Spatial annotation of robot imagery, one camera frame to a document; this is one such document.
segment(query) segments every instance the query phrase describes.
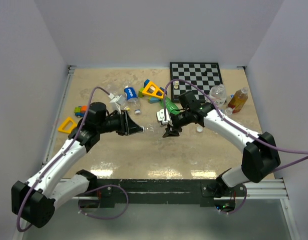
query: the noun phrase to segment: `black and white checkered board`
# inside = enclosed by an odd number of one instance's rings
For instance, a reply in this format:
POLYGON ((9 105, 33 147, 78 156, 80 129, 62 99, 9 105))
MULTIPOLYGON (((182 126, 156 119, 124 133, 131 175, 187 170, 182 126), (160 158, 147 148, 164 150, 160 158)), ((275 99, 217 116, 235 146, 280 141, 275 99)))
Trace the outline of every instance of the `black and white checkered board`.
MULTIPOLYGON (((183 79, 196 85, 199 89, 203 90, 207 95, 213 86, 217 86, 223 83, 220 75, 219 65, 216 62, 204 63, 204 62, 171 62, 170 63, 170 78, 171 79, 183 79)), ((171 84, 171 96, 172 102, 178 103, 177 97, 186 91, 193 90, 195 96, 202 103, 205 102, 205 97, 198 90, 192 86, 179 82, 179 88, 174 88, 174 83, 171 84)))

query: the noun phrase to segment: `clear plastic bottle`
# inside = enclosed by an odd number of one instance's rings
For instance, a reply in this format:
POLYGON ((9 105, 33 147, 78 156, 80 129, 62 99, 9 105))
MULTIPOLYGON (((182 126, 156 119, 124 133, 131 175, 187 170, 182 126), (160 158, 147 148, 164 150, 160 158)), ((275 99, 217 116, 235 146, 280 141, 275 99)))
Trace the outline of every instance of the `clear plastic bottle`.
POLYGON ((233 113, 238 113, 248 99, 248 87, 243 87, 238 90, 232 100, 229 102, 228 107, 233 109, 233 113))
POLYGON ((115 96, 118 95, 118 87, 114 84, 114 83, 109 83, 107 86, 106 86, 106 90, 110 93, 110 94, 113 94, 115 96))
POLYGON ((209 92, 209 97, 214 101, 214 103, 220 108, 226 101, 226 89, 223 84, 214 86, 209 92))
POLYGON ((126 95, 127 102, 130 103, 130 106, 134 109, 135 114, 139 115, 140 112, 140 102, 137 97, 135 89, 132 87, 130 82, 126 82, 124 85, 124 92, 126 95))
POLYGON ((151 138, 160 139, 163 138, 163 135, 166 132, 165 129, 166 126, 162 127, 160 123, 153 122, 144 126, 144 134, 151 138))

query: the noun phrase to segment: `label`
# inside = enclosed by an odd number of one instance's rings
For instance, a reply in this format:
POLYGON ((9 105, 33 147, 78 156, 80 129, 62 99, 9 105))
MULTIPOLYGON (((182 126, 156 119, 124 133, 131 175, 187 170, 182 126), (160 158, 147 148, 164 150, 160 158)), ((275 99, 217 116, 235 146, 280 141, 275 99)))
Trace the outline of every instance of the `label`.
POLYGON ((225 103, 225 101, 226 101, 225 98, 223 98, 223 99, 221 99, 221 98, 215 98, 215 97, 213 97, 213 96, 211 96, 211 95, 209 95, 209 97, 213 100, 213 102, 214 102, 218 107, 222 106, 222 105, 225 103))
POLYGON ((133 87, 127 87, 124 89, 124 92, 126 94, 126 99, 129 102, 133 102, 134 99, 137 98, 135 89, 133 87))

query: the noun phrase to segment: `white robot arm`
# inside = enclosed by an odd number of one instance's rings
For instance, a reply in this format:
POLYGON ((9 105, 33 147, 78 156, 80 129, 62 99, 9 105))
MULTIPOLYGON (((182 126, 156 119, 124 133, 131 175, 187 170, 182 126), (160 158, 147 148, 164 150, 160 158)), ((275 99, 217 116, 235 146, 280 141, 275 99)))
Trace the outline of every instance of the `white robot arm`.
POLYGON ((116 132, 128 136, 144 130, 131 120, 127 111, 116 110, 107 116, 106 111, 106 105, 102 102, 90 104, 85 123, 77 137, 82 120, 59 152, 38 173, 25 183, 17 181, 13 185, 13 213, 21 212, 22 218, 41 228, 63 203, 95 188, 97 178, 86 170, 77 172, 65 183, 58 183, 70 167, 100 140, 100 134, 116 132))
POLYGON ((219 116, 212 104, 201 104, 192 91, 180 95, 178 99, 185 110, 179 114, 170 114, 171 120, 163 137, 177 137, 182 132, 183 126, 196 123, 217 132, 243 153, 242 165, 230 168, 217 178, 218 186, 216 188, 218 188, 219 192, 224 193, 229 188, 249 181, 260 182, 280 165, 279 155, 276 150, 261 145, 250 137, 258 138, 263 142, 276 146, 271 134, 267 132, 259 134, 236 123, 222 113, 219 116), (225 122, 223 118, 244 129, 248 135, 242 134, 238 129, 225 122))

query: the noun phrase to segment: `yellow triangle block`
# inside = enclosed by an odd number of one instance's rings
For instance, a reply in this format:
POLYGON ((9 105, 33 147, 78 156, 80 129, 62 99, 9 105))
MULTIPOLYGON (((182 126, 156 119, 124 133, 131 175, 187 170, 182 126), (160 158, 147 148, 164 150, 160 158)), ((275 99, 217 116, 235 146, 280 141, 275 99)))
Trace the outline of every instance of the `yellow triangle block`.
POLYGON ((59 126, 58 131, 61 133, 70 134, 72 130, 77 127, 77 123, 74 122, 74 120, 69 116, 66 118, 66 120, 59 126), (72 124, 68 130, 65 130, 65 128, 68 126, 68 124, 72 124))
POLYGON ((145 96, 154 97, 158 99, 164 98, 164 92, 152 81, 149 81, 149 83, 144 87, 142 94, 145 96))

